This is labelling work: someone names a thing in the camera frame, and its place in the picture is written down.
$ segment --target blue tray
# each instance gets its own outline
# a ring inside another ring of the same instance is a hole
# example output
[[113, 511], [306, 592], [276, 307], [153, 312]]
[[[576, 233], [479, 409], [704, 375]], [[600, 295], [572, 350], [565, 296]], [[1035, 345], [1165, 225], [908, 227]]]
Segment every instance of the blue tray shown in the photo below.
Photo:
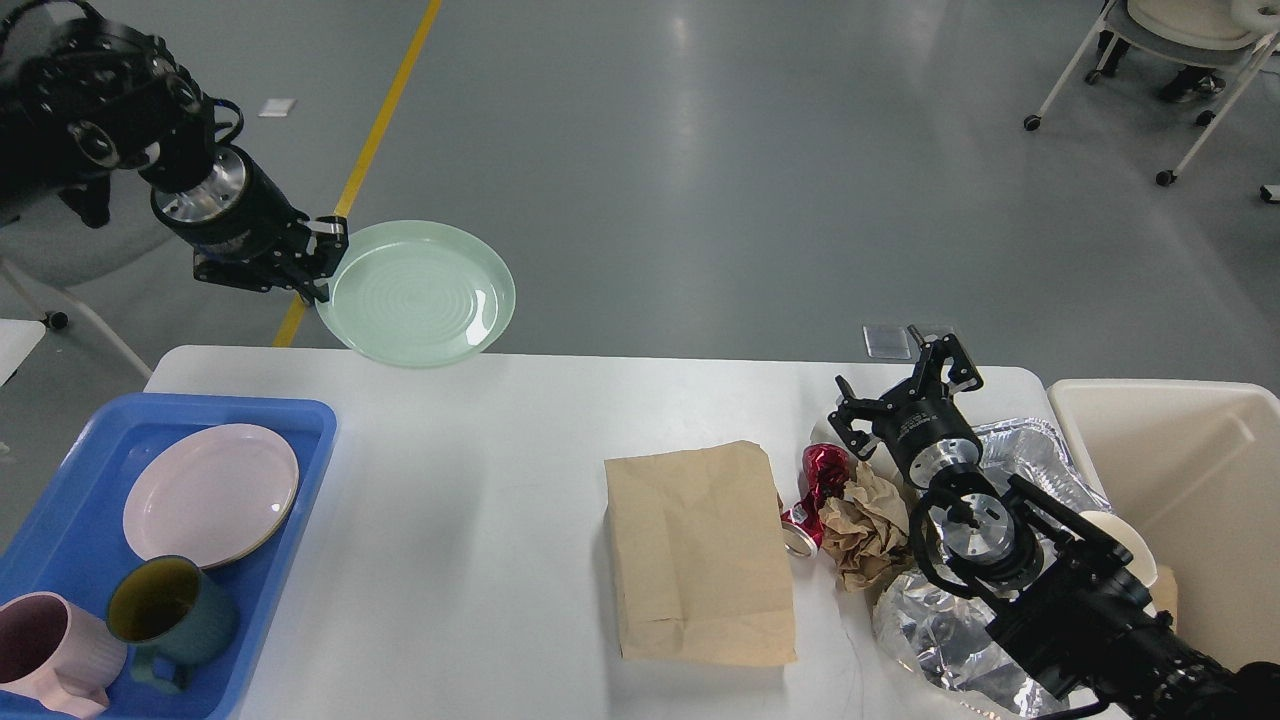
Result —
[[[104, 618], [116, 583], [142, 560], [124, 539], [124, 500], [142, 469], [179, 439], [225, 423], [279, 433], [298, 456], [298, 492], [284, 527], [243, 560], [209, 571], [236, 598], [241, 626], [230, 647], [197, 667], [187, 692], [165, 696], [134, 683], [128, 667], [106, 689], [102, 717], [227, 717], [253, 674], [302, 529], [315, 505], [338, 423], [314, 400], [133, 393], [108, 402], [81, 432], [61, 468], [0, 557], [0, 603], [37, 589], [61, 593]], [[0, 692], [0, 719], [67, 717]]]

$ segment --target table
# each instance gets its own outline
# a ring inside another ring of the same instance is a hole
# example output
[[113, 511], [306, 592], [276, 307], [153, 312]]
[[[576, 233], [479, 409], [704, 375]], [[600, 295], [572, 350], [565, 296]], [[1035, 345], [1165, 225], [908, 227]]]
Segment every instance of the table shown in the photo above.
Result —
[[[307, 397], [333, 460], [243, 717], [937, 717], [973, 712], [879, 653], [867, 600], [792, 560], [797, 662], [618, 655], [603, 461], [735, 439], [786, 502], [842, 373], [878, 396], [909, 365], [480, 355], [408, 370], [346, 350], [186, 346], [150, 392]], [[983, 368], [974, 423], [1052, 421], [1042, 383]]]
[[42, 337], [42, 323], [0, 319], [0, 386], [18, 370], [18, 365], [31, 355]]

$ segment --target teal mug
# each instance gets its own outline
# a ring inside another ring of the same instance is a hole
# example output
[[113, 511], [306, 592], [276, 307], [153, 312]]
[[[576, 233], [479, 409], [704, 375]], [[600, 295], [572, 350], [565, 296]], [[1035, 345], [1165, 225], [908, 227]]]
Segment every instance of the teal mug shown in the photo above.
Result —
[[[187, 688], [195, 666], [227, 650], [238, 624], [239, 612], [227, 591], [177, 555], [134, 569], [106, 606], [108, 629], [134, 647], [129, 675], [169, 694]], [[156, 673], [159, 660], [173, 665], [173, 678]]]

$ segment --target yellow floor line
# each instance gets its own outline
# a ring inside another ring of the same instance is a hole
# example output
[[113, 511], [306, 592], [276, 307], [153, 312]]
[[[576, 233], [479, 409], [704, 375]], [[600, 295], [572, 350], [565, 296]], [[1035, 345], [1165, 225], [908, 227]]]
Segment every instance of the yellow floor line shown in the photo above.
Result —
[[[342, 188], [342, 196], [338, 197], [338, 205], [333, 211], [334, 215], [348, 215], [351, 206], [356, 204], [356, 196], [360, 195], [360, 186], [365, 183], [369, 167], [374, 163], [374, 155], [378, 155], [378, 146], [381, 145], [383, 136], [387, 135], [387, 126], [390, 124], [392, 115], [396, 114], [401, 94], [404, 92], [404, 85], [408, 83], [408, 76], [413, 72], [413, 64], [417, 63], [417, 56], [422, 53], [422, 45], [426, 42], [428, 33], [431, 32], [431, 24], [435, 23], [435, 15], [439, 12], [440, 0], [431, 0], [426, 6], [426, 12], [422, 13], [422, 22], [417, 24], [417, 32], [413, 33], [413, 40], [408, 44], [408, 50], [404, 51], [404, 59], [401, 60], [401, 67], [396, 70], [396, 79], [392, 81], [392, 87], [387, 91], [383, 106], [378, 110], [378, 118], [374, 120], [374, 127], [369, 131], [369, 137], [365, 138], [365, 146], [360, 150], [356, 167], [347, 176], [347, 186]], [[280, 329], [275, 332], [275, 341], [271, 342], [271, 347], [289, 347], [293, 345], [293, 336], [298, 332], [298, 324], [302, 323], [302, 314], [306, 309], [307, 306], [302, 300], [294, 296], [293, 304], [289, 305], [289, 310], [284, 314], [284, 320], [280, 323]]]

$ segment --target pink plate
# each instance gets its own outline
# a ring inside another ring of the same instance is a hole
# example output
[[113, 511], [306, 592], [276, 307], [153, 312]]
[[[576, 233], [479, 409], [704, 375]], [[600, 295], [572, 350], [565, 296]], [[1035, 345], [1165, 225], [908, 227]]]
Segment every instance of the pink plate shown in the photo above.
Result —
[[124, 539], [143, 560], [224, 565], [275, 533], [297, 489], [298, 459], [284, 438], [260, 425], [216, 425], [142, 470], [124, 501]]

